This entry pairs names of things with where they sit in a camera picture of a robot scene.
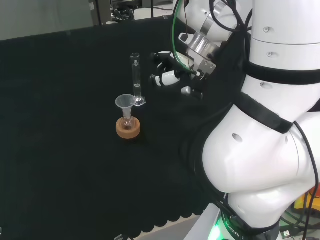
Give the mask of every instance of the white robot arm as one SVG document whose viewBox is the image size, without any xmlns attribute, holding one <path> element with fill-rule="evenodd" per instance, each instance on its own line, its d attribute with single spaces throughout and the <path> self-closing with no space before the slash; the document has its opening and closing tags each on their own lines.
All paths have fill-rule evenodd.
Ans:
<svg viewBox="0 0 320 240">
<path fill-rule="evenodd" d="M 236 6 L 243 20 L 253 8 L 247 76 L 237 102 L 205 142 L 203 167 L 212 185 L 228 194 L 236 216 L 257 230 L 251 239 L 261 231 L 268 240 L 282 239 L 281 215 L 316 183 L 310 151 L 294 122 L 320 169 L 320 113 L 306 113 L 320 99 L 320 1 L 238 0 Z M 223 1 L 215 2 L 214 14 L 223 25 L 237 26 Z M 195 65 L 206 59 L 195 50 L 201 43 L 219 46 L 230 36 L 212 20 L 208 0 L 190 0 L 178 17 L 202 40 L 192 48 L 190 39 L 181 39 Z M 231 217 L 219 220 L 223 238 L 245 239 Z"/>
</svg>

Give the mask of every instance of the black cable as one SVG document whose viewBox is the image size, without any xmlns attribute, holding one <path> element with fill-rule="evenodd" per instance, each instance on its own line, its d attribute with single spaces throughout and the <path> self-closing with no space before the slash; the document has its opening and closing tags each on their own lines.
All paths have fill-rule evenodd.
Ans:
<svg viewBox="0 0 320 240">
<path fill-rule="evenodd" d="M 313 171 L 314 171 L 314 176 L 315 176 L 315 188 L 314 188 L 312 197 L 310 199 L 308 213 L 307 213 L 306 220 L 305 220 L 305 227 L 304 227 L 303 237 L 302 237 L 302 240 L 306 240 L 309 221 L 310 221 L 310 216 L 311 216 L 311 211 L 312 211 L 312 205 L 314 203 L 314 199 L 316 197 L 316 193 L 317 193 L 318 188 L 319 188 L 319 175 L 318 175 L 318 170 L 317 170 L 315 157 L 314 157 L 314 154 L 312 152 L 312 149 L 311 149 L 310 143 L 308 141 L 308 138 L 307 138 L 305 132 L 300 127 L 299 123 L 297 123 L 295 121 L 294 125 L 298 128 L 299 132 L 301 133 L 301 135 L 302 135 L 302 137 L 304 139 L 305 145 L 306 145 L 306 147 L 308 149 L 308 152 L 309 152 L 309 155 L 310 155 L 310 159 L 311 159 L 311 163 L 312 163 L 312 167 L 313 167 Z"/>
<path fill-rule="evenodd" d="M 154 0 L 151 0 L 151 18 L 154 18 Z"/>
<path fill-rule="evenodd" d="M 150 9 L 151 7 L 141 7 L 140 9 Z M 172 11 L 172 9 L 169 8 L 161 8 L 161 7 L 153 7 L 153 9 L 159 9 L 159 10 L 163 10 L 163 11 Z"/>
<path fill-rule="evenodd" d="M 102 26 L 101 16 L 100 16 L 100 9 L 99 9 L 99 0 L 95 0 L 95 5 L 96 5 L 96 12 L 98 14 L 99 25 Z"/>
<path fill-rule="evenodd" d="M 214 14 L 214 10 L 215 10 L 215 3 L 216 0 L 209 0 L 209 4 L 210 4 L 210 13 L 211 13 L 211 16 L 212 16 L 212 19 L 213 21 L 222 29 L 224 30 L 227 30 L 229 32 L 232 32 L 232 33 L 239 33 L 240 30 L 239 29 L 232 29 L 232 28 L 229 28 L 225 25 L 223 25 L 221 22 L 218 21 L 218 19 L 216 18 L 215 14 Z"/>
<path fill-rule="evenodd" d="M 246 58 L 247 61 L 249 61 L 250 45 L 251 45 L 250 37 L 249 37 L 249 33 L 248 33 L 248 29 L 249 29 L 248 26 L 249 26 L 250 20 L 252 18 L 252 15 L 253 15 L 253 9 L 251 9 L 251 11 L 249 12 L 248 16 L 246 17 L 245 24 L 244 24 L 245 31 L 243 31 L 243 34 L 244 34 L 244 46 L 245 46 L 244 52 L 246 54 L 245 58 Z"/>
<path fill-rule="evenodd" d="M 302 210 L 302 214 L 300 215 L 299 218 L 296 218 L 295 216 L 293 216 L 290 212 L 288 211 L 285 211 L 286 214 L 288 214 L 290 217 L 292 217 L 293 219 L 297 220 L 297 222 L 294 224 L 294 225 L 291 225 L 289 230 L 290 229 L 294 229 L 296 228 L 297 226 L 299 226 L 299 224 L 306 224 L 303 219 L 304 219 L 304 215 L 306 213 L 306 209 L 307 209 L 307 201 L 308 201 L 308 193 L 306 193 L 304 195 L 304 200 L 303 200 L 303 210 Z"/>
</svg>

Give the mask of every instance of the screw hole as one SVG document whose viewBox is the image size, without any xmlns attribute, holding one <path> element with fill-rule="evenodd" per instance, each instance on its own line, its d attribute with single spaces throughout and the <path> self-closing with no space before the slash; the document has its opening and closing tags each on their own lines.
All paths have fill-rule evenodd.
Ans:
<svg viewBox="0 0 320 240">
<path fill-rule="evenodd" d="M 270 83 L 266 83 L 266 82 L 261 82 L 261 83 L 260 83 L 260 86 L 261 86 L 263 89 L 267 89 L 267 90 L 273 88 Z"/>
<path fill-rule="evenodd" d="M 232 134 L 232 137 L 234 140 L 236 140 L 238 143 L 242 143 L 244 140 L 242 139 L 242 137 L 240 137 L 238 134 Z"/>
</svg>

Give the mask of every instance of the funnel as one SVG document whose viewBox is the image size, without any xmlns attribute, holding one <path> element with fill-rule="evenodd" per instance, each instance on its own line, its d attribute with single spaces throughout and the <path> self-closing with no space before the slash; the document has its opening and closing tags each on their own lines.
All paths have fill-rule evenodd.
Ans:
<svg viewBox="0 0 320 240">
<path fill-rule="evenodd" d="M 118 96 L 115 100 L 115 104 L 122 109 L 123 118 L 121 119 L 121 127 L 124 130 L 130 130 L 135 127 L 135 121 L 131 116 L 131 108 L 136 104 L 135 96 L 130 94 L 124 94 Z"/>
</svg>

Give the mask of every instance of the black cloth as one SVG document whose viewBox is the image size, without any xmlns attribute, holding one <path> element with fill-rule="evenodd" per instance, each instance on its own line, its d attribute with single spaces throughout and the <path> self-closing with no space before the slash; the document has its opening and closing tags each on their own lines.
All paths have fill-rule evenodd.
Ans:
<svg viewBox="0 0 320 240">
<path fill-rule="evenodd" d="M 170 51 L 155 18 L 0 42 L 0 227 L 5 240 L 107 240 L 201 214 L 208 199 L 178 156 L 184 134 L 239 91 L 233 36 L 200 102 L 148 83 L 151 52 Z M 176 34 L 185 30 L 178 25 Z M 183 48 L 178 43 L 178 50 Z M 136 141 L 115 130 L 141 55 L 147 104 Z"/>
</svg>

